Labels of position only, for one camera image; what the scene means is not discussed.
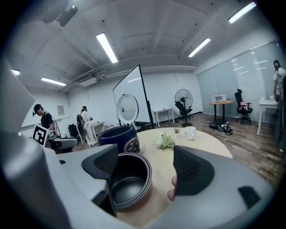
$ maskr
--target pot rim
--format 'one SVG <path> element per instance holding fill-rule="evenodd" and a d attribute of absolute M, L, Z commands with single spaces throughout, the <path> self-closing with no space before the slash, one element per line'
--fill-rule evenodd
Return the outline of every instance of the pot rim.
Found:
<path fill-rule="evenodd" d="M 152 184 L 152 168 L 151 168 L 149 161 L 144 156 L 138 153 L 119 153 L 118 157 L 120 156 L 134 156 L 142 160 L 147 168 L 147 179 L 146 179 L 146 182 L 143 188 L 140 190 L 140 192 L 136 196 L 120 204 L 114 203 L 116 209 L 119 209 L 119 210 L 133 206 L 137 202 L 139 202 L 145 196 L 145 194 L 148 193 L 148 190 L 150 189 L 150 186 Z"/>
<path fill-rule="evenodd" d="M 103 134 L 105 134 L 105 133 L 107 133 L 107 132 L 109 132 L 109 131 L 112 131 L 112 130 L 114 130 L 114 129 L 116 129 L 116 128 L 122 128 L 122 127 L 129 127 L 129 129 L 126 130 L 126 131 L 123 132 L 123 133 L 114 135 L 114 136 L 112 136 L 112 137 L 102 137 Z M 100 139 L 114 138 L 114 137 L 117 137 L 117 136 L 126 134 L 128 131 L 132 130 L 133 128 L 134 128 L 133 126 L 119 126 L 119 127 L 113 127 L 113 128 L 111 128 L 111 129 L 108 129 L 108 130 L 106 130 L 106 131 L 101 132 L 101 133 L 97 136 L 97 138 L 100 138 Z"/>

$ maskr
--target white pants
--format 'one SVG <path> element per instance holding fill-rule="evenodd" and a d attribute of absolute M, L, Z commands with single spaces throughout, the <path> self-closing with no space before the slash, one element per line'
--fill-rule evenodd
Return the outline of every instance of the white pants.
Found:
<path fill-rule="evenodd" d="M 93 145 L 96 143 L 94 136 L 93 136 L 93 131 L 91 130 L 90 124 L 84 124 L 84 131 L 86 133 L 85 138 L 86 142 L 88 145 Z"/>

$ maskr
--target black cooking pot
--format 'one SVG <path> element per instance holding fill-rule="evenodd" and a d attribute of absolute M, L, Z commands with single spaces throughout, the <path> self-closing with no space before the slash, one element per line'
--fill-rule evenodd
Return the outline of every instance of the black cooking pot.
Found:
<path fill-rule="evenodd" d="M 111 176 L 110 187 L 117 211 L 140 207 L 152 191 L 150 163 L 136 153 L 118 154 L 118 164 Z"/>
<path fill-rule="evenodd" d="M 137 153 L 140 151 L 137 132 L 133 126 L 114 127 L 97 136 L 99 145 L 117 144 L 118 153 Z"/>

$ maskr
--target human hand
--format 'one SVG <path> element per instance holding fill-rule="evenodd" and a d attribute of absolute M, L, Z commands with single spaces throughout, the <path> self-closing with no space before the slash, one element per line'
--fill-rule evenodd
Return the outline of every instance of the human hand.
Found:
<path fill-rule="evenodd" d="M 174 187 L 176 187 L 177 186 L 177 176 L 174 176 L 174 177 L 172 177 L 172 185 L 174 186 Z M 167 196 L 168 196 L 168 198 L 169 198 L 169 200 L 170 201 L 173 201 L 174 200 L 174 197 L 175 197 L 175 189 L 171 189 L 171 190 L 169 190 L 168 192 L 167 192 Z"/>

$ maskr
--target white shirt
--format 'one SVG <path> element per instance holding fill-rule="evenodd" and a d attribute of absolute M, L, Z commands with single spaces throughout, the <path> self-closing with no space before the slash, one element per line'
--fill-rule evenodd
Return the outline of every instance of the white shirt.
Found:
<path fill-rule="evenodd" d="M 90 118 L 89 118 L 89 115 L 88 115 L 87 111 L 84 110 L 84 111 L 81 113 L 81 117 L 82 117 L 82 119 L 84 120 L 84 123 L 90 124 Z"/>
<path fill-rule="evenodd" d="M 277 81 L 277 86 L 276 86 L 276 94 L 280 94 L 280 89 L 282 88 L 283 84 L 283 78 L 286 76 L 286 71 L 283 68 L 279 68 L 273 76 L 273 79 Z"/>

